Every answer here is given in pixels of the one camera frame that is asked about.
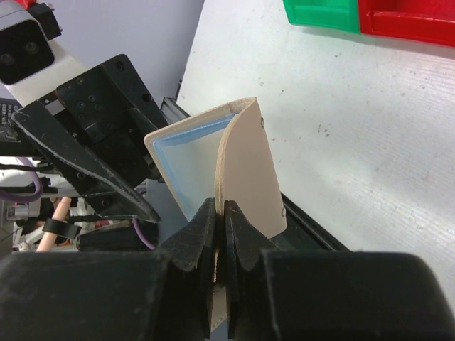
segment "white table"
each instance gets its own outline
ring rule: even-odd
[[[259,98],[282,192],[353,250],[405,251],[455,308],[455,49],[205,0],[178,103]]]

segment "cluttered equipment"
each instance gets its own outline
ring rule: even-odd
[[[0,3],[0,166],[29,182],[0,192],[0,340],[455,340],[420,259],[351,252],[280,193],[256,98],[160,109],[126,55],[87,69],[61,34]],[[166,240],[150,181],[185,220]]]

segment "red object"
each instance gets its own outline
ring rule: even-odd
[[[455,47],[455,0],[358,0],[360,31]]]
[[[24,7],[25,9],[29,9],[32,4],[36,3],[36,0],[14,0],[14,1],[20,3],[20,5],[22,7]]]

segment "white wall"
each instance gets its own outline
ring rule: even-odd
[[[125,53],[158,104],[176,94],[204,0],[52,0],[58,41],[88,67]],[[11,98],[0,86],[0,97]]]

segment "green plastic tray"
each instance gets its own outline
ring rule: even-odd
[[[284,0],[289,22],[360,33],[358,0]]]

